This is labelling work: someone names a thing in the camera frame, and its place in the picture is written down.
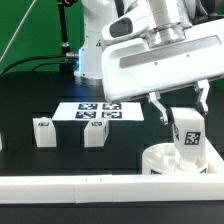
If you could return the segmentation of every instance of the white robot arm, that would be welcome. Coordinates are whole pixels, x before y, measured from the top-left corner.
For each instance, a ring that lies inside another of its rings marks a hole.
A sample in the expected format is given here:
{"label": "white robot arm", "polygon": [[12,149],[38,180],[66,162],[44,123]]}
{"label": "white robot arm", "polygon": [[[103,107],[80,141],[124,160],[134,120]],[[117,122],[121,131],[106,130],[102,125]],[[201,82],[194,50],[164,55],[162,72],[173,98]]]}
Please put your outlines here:
{"label": "white robot arm", "polygon": [[195,11],[189,13],[189,8],[198,3],[124,0],[124,16],[102,30],[106,100],[148,96],[163,123],[173,124],[174,145],[181,156],[175,166],[183,171],[195,167],[198,160],[206,161],[204,119],[194,108],[171,108],[169,116],[158,101],[160,93],[194,86],[199,92],[197,109],[204,115],[209,81],[224,77],[224,31],[220,29],[224,20],[193,26],[190,17],[195,17]]}

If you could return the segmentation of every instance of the black table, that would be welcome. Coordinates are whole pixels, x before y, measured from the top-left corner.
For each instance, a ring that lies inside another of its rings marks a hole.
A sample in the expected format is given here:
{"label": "black table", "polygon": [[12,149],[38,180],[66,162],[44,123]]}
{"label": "black table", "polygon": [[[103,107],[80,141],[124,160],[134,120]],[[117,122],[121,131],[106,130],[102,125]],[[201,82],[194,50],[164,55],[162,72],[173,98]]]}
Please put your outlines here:
{"label": "black table", "polygon": [[[53,117],[60,102],[105,102],[102,87],[74,83],[58,72],[15,72],[0,79],[1,176],[140,174],[142,152],[172,142],[171,126],[140,99],[144,122],[110,121],[103,148],[84,148],[87,121],[55,121],[56,148],[37,148],[33,118]],[[162,94],[166,106],[192,107],[192,88]],[[211,88],[206,135],[224,152],[224,93]],[[2,223],[223,223],[224,202],[0,205]]]}

